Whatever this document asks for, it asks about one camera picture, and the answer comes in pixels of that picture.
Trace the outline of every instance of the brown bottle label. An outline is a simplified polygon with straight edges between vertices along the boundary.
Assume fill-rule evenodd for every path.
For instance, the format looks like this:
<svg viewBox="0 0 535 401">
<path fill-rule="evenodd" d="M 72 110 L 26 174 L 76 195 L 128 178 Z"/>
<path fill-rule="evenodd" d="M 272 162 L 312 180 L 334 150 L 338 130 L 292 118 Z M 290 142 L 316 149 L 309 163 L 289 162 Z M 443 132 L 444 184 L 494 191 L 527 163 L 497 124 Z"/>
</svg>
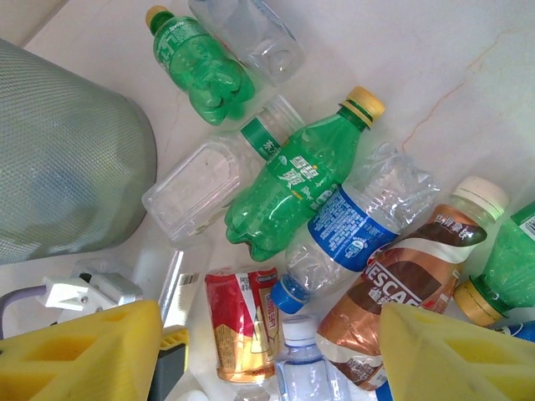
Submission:
<svg viewBox="0 0 535 401">
<path fill-rule="evenodd" d="M 355 384 L 373 390 L 384 382 L 379 318 L 387 302 L 442 313 L 462 263 L 487 233 L 448 205 L 436 207 L 413 234 L 369 261 L 362 275 L 318 329 L 318 345 Z"/>
</svg>

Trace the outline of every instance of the sprite bottle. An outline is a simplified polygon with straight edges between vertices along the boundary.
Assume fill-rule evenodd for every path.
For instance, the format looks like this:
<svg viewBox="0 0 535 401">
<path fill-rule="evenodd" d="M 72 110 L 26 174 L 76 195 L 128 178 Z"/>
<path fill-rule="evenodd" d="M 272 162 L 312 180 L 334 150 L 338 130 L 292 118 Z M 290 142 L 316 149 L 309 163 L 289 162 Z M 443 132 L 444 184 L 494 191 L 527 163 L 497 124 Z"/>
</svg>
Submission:
<svg viewBox="0 0 535 401">
<path fill-rule="evenodd" d="M 360 134 L 384 111 L 372 93 L 357 87 L 338 113 L 291 135 L 254 184 L 232 202 L 225 216 L 227 239 L 246 242 L 254 261 L 286 248 L 295 231 L 344 182 Z"/>
</svg>

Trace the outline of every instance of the blue bottle cap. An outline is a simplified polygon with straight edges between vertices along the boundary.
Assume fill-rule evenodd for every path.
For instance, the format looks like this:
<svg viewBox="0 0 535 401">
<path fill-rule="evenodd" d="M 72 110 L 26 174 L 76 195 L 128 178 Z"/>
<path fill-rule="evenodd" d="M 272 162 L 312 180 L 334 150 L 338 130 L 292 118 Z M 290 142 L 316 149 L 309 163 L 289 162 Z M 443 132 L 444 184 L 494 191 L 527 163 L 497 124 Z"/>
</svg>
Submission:
<svg viewBox="0 0 535 401">
<path fill-rule="evenodd" d="M 309 296 L 303 290 L 292 284 L 294 280 L 285 274 L 271 290 L 271 299 L 275 305 L 290 315 L 298 312 L 309 300 Z"/>
<path fill-rule="evenodd" d="M 393 401 L 392 392 L 390 391 L 390 386 L 388 382 L 383 384 L 381 387 L 375 390 L 375 395 L 377 396 L 378 401 Z"/>
</svg>

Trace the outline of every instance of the bottle cap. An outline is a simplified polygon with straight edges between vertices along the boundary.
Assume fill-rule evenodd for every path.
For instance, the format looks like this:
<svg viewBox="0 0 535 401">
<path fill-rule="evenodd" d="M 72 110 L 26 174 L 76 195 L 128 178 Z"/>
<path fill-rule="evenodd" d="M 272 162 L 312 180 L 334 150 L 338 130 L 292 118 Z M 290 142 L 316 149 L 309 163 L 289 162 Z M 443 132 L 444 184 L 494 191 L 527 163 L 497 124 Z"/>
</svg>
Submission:
<svg viewBox="0 0 535 401">
<path fill-rule="evenodd" d="M 284 342 L 290 347 L 304 347 L 316 343 L 318 320 L 309 315 L 287 317 L 283 321 Z"/>
<path fill-rule="evenodd" d="M 496 221 L 509 205 L 509 196 L 497 185 L 480 177 L 466 177 L 453 195 L 473 202 L 485 210 Z"/>
<path fill-rule="evenodd" d="M 381 101 L 362 86 L 357 86 L 349 92 L 342 105 L 362 119 L 368 128 L 371 128 L 374 121 L 385 112 L 385 106 Z"/>
<path fill-rule="evenodd" d="M 293 315 L 308 303 L 309 297 L 298 288 L 286 286 L 284 283 L 287 281 L 285 280 L 287 277 L 287 275 L 283 275 L 273 286 L 271 299 L 281 311 Z"/>
<path fill-rule="evenodd" d="M 169 11 L 164 6 L 152 6 L 147 11 L 147 14 L 145 15 L 145 23 L 147 24 L 147 27 L 150 29 L 150 23 L 152 22 L 152 18 L 155 17 L 157 13 L 161 13 L 162 11 Z"/>
<path fill-rule="evenodd" d="M 490 326 L 503 315 L 479 293 L 471 280 L 463 282 L 453 293 L 459 308 L 478 326 Z"/>
</svg>

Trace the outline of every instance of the green bottle label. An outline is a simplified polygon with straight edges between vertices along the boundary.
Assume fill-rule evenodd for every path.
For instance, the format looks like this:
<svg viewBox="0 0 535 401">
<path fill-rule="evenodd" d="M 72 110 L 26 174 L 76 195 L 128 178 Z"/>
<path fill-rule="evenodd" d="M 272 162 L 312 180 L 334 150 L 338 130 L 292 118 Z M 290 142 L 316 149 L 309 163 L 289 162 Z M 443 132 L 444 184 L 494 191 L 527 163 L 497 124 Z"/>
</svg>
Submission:
<svg viewBox="0 0 535 401">
<path fill-rule="evenodd" d="M 329 169 L 317 162 L 316 156 L 308 155 L 301 144 L 291 140 L 267 164 L 267 171 L 313 211 L 317 211 L 341 184 Z"/>
<path fill-rule="evenodd" d="M 265 160 L 270 160 L 281 149 L 278 142 L 269 134 L 258 119 L 253 119 L 242 129 L 245 139 Z"/>
<path fill-rule="evenodd" d="M 181 18 L 166 27 L 155 41 L 154 55 L 160 65 L 169 72 L 176 50 L 189 38 L 207 35 L 208 32 L 193 18 Z"/>
</svg>

